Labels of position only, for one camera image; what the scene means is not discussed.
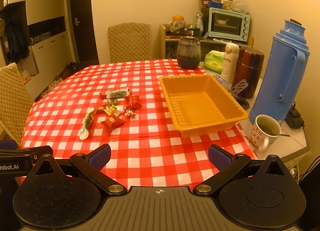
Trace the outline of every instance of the triangular cutout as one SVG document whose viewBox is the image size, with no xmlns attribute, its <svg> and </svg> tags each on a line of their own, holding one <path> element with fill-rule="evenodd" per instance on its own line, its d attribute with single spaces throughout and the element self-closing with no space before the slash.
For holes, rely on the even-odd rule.
<svg viewBox="0 0 320 231">
<path fill-rule="evenodd" d="M 36 175 L 42 175 L 42 174 L 48 174 L 48 173 L 54 173 L 54 170 L 51 166 L 51 163 L 48 160 L 46 160 L 41 164 Z"/>
<path fill-rule="evenodd" d="M 279 164 L 275 161 L 272 161 L 266 171 L 268 174 L 274 174 L 274 175 L 284 175 L 282 172 Z"/>
</svg>

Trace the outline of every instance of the brown thermos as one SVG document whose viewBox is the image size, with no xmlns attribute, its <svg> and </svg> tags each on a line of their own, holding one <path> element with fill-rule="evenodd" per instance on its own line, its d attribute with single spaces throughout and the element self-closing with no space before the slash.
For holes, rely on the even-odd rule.
<svg viewBox="0 0 320 231">
<path fill-rule="evenodd" d="M 261 75 L 263 59 L 264 54 L 258 50 L 249 47 L 240 48 L 232 87 L 243 79 L 246 79 L 249 85 L 238 96 L 247 99 L 253 98 Z"/>
</svg>

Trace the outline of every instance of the tea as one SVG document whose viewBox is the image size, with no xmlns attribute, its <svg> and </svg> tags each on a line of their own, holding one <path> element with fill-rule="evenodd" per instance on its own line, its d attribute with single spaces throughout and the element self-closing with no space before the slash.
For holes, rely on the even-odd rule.
<svg viewBox="0 0 320 231">
<path fill-rule="evenodd" d="M 265 133 L 268 134 L 268 135 L 271 135 L 271 136 L 276 136 L 276 135 L 278 135 L 277 133 L 272 132 L 272 130 L 271 130 L 268 126 L 259 124 L 259 127 L 260 127 L 260 129 L 261 129 L 263 132 L 265 132 Z"/>
</svg>

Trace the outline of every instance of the orange basket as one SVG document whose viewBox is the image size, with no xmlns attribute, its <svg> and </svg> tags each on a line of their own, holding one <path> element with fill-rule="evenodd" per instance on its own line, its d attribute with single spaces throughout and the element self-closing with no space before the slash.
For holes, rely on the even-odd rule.
<svg viewBox="0 0 320 231">
<path fill-rule="evenodd" d="M 212 75 L 159 78 L 174 127 L 183 137 L 231 129 L 247 112 Z"/>
</svg>

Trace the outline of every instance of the screw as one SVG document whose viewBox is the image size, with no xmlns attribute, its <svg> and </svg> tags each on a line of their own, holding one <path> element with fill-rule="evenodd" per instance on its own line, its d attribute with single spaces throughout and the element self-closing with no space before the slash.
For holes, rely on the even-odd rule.
<svg viewBox="0 0 320 231">
<path fill-rule="evenodd" d="M 109 191 L 111 191 L 111 192 L 118 193 L 118 192 L 123 191 L 124 188 L 123 188 L 122 185 L 114 184 L 114 185 L 109 186 L 108 189 L 109 189 Z"/>
<path fill-rule="evenodd" d="M 201 184 L 201 185 L 198 185 L 196 189 L 199 192 L 205 193 L 205 192 L 209 192 L 211 190 L 211 187 L 209 185 Z"/>
</svg>

